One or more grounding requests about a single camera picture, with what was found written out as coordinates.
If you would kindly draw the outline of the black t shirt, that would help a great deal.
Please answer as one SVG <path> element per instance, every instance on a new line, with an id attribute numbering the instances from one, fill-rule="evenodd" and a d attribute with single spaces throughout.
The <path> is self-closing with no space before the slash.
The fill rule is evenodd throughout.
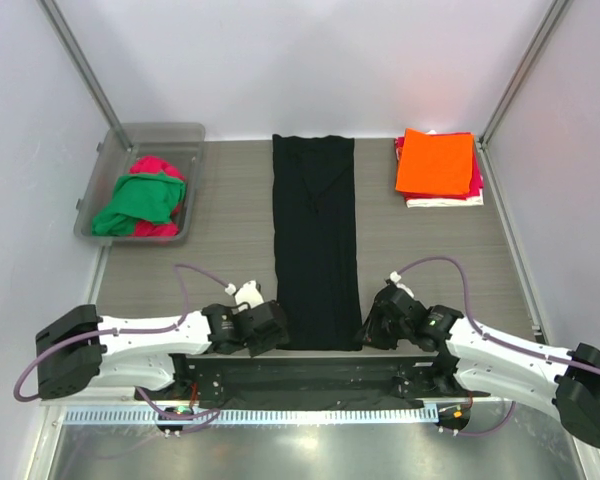
<path id="1" fill-rule="evenodd" d="M 354 147 L 340 136 L 272 137 L 277 300 L 288 350 L 361 347 Z"/>

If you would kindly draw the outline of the grey plastic bin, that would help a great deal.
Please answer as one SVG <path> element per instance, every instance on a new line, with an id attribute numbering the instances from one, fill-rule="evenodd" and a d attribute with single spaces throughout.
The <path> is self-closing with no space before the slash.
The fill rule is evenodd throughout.
<path id="1" fill-rule="evenodd" d="M 124 123 L 107 133 L 74 234 L 101 245 L 176 244 L 191 226 L 202 171 L 205 128 L 199 123 Z"/>

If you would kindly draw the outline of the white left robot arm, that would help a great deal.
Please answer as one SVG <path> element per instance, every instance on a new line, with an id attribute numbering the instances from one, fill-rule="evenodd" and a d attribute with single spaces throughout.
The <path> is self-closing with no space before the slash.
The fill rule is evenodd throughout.
<path id="1" fill-rule="evenodd" d="M 139 387 L 180 399 L 193 385 L 183 357 L 240 350 L 258 356 L 288 340 L 287 318 L 275 301 L 212 304 L 184 316 L 138 319 L 80 305 L 36 336 L 38 395 L 52 400 L 88 387 Z"/>

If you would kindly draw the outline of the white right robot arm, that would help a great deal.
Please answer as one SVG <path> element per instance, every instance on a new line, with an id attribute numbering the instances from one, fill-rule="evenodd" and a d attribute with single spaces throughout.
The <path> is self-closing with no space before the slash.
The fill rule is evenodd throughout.
<path id="1" fill-rule="evenodd" d="M 600 350 L 581 343 L 553 347 L 474 323 L 443 305 L 424 306 L 401 284 L 376 294 L 357 339 L 396 349 L 407 340 L 435 355 L 430 372 L 442 395 L 485 393 L 526 405 L 556 420 L 576 439 L 600 449 Z"/>

